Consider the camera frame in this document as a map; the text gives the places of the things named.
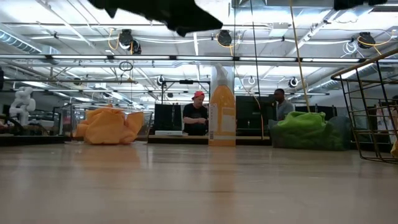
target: spray bottle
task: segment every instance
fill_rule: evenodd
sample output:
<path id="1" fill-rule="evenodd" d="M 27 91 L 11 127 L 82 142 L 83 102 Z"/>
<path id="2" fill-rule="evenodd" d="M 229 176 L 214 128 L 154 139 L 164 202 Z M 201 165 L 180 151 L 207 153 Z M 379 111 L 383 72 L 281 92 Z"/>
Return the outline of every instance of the spray bottle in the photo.
<path id="1" fill-rule="evenodd" d="M 235 146 L 235 97 L 227 86 L 227 71 L 216 65 L 217 87 L 209 105 L 209 146 Z"/>

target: desk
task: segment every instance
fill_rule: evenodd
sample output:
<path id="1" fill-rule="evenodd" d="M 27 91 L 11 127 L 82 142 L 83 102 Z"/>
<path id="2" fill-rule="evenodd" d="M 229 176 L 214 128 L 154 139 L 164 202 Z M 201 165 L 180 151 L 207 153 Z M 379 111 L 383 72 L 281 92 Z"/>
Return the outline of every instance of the desk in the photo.
<path id="1" fill-rule="evenodd" d="M 208 144 L 208 136 L 162 136 L 149 135 L 148 143 L 150 144 Z M 236 136 L 237 145 L 247 146 L 270 146 L 271 140 L 269 136 Z"/>

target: black monitor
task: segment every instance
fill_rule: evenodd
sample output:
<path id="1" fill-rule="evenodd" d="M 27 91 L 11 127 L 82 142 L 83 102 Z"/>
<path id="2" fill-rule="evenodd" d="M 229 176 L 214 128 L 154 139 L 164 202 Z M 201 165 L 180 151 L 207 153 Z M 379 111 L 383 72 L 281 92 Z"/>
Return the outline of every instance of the black monitor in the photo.
<path id="1" fill-rule="evenodd" d="M 154 129 L 156 131 L 181 131 L 181 105 L 156 104 Z"/>
<path id="2" fill-rule="evenodd" d="M 238 136 L 260 136 L 261 115 L 264 134 L 268 133 L 268 120 L 276 120 L 276 101 L 274 96 L 262 96 L 261 110 L 253 96 L 236 97 L 236 134 Z"/>

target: ceiling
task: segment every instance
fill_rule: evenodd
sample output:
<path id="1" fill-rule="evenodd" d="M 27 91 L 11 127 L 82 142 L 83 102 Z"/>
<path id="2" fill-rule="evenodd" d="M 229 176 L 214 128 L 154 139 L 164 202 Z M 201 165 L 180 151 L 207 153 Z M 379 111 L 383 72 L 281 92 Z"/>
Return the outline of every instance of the ceiling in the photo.
<path id="1" fill-rule="evenodd" d="M 86 0 L 47 1 L 50 10 L 43 6 L 44 1 L 41 1 L 41 4 L 38 1 L 40 0 L 0 0 L 0 23 L 4 29 L 11 30 L 13 34 L 32 46 L 38 49 L 51 46 L 62 55 L 129 55 L 130 52 L 121 47 L 116 50 L 112 48 L 118 46 L 115 39 L 121 29 L 132 29 L 133 37 L 142 48 L 142 55 L 229 57 L 232 54 L 235 57 L 297 57 L 288 1 L 268 1 L 265 4 L 267 1 L 253 0 L 252 14 L 248 7 L 249 1 L 239 1 L 239 4 L 234 5 L 231 4 L 233 3 L 231 0 L 196 0 L 200 7 L 224 23 L 223 28 L 228 29 L 234 39 L 233 48 L 222 47 L 217 43 L 215 37 L 219 30 L 179 37 L 161 23 L 148 21 L 130 12 L 118 11 L 116 17 L 111 19 L 105 11 L 93 7 Z M 308 5 L 307 2 L 295 1 L 299 7 L 294 7 L 301 57 L 371 58 L 378 55 L 377 50 L 385 53 L 398 46 L 396 36 L 391 37 L 394 35 L 393 30 L 398 28 L 398 12 L 376 12 L 369 6 L 336 12 L 331 10 L 333 1 L 331 4 L 331 1 L 319 1 L 316 6 Z M 381 44 L 377 50 L 373 47 L 361 49 L 356 46 L 356 41 L 349 43 L 351 38 L 356 39 L 360 32 L 370 32 L 376 42 Z M 26 54 L 26 52 L 0 42 L 0 54 Z M 117 67 L 112 70 L 99 65 L 81 67 L 78 66 L 79 61 L 74 60 L 65 60 L 70 64 L 76 64 L 73 67 L 42 64 L 39 60 L 13 60 L 14 64 L 8 62 L 3 60 L 2 66 L 7 65 L 10 68 L 25 66 L 33 70 L 24 74 L 15 72 L 14 75 L 18 75 L 19 78 L 24 75 L 30 78 L 48 78 L 52 70 L 53 74 L 59 73 L 57 78 L 63 79 L 80 77 L 90 80 L 114 80 L 115 77 L 120 78 L 123 75 L 122 79 L 130 77 L 139 83 L 137 85 L 108 83 L 105 88 L 109 90 L 159 90 L 156 80 L 161 75 L 166 80 L 210 81 L 211 74 L 214 73 L 214 65 L 208 62 L 181 63 L 172 66 L 173 62 L 168 61 L 156 62 L 154 66 L 140 66 L 141 62 L 132 61 L 134 69 L 130 72 L 123 72 Z M 142 63 L 150 65 L 151 60 Z M 327 81 L 333 72 L 346 67 L 347 64 L 343 63 L 340 67 L 329 66 L 327 63 L 306 64 L 302 67 L 302 73 L 308 87 L 311 88 Z M 276 88 L 283 88 L 289 92 L 301 91 L 300 85 L 293 89 L 288 86 L 288 80 L 292 77 L 300 79 L 297 63 L 269 63 L 260 65 L 257 69 L 254 61 L 245 64 L 237 62 L 235 68 L 235 71 L 231 71 L 235 77 L 242 79 L 247 89 L 258 91 L 257 83 L 255 85 L 249 83 L 251 78 L 257 77 L 258 70 L 261 91 L 272 91 Z M 72 89 L 92 88 L 70 83 L 57 85 Z M 240 81 L 236 80 L 234 85 L 236 90 L 241 89 Z M 174 84 L 169 90 L 195 91 L 200 88 L 203 86 Z M 144 92 L 121 94 L 142 104 L 153 103 L 159 95 L 149 95 Z M 173 100 L 189 101 L 191 95 L 191 93 L 176 94 Z M 99 99 L 103 96 L 96 93 L 85 97 Z"/>

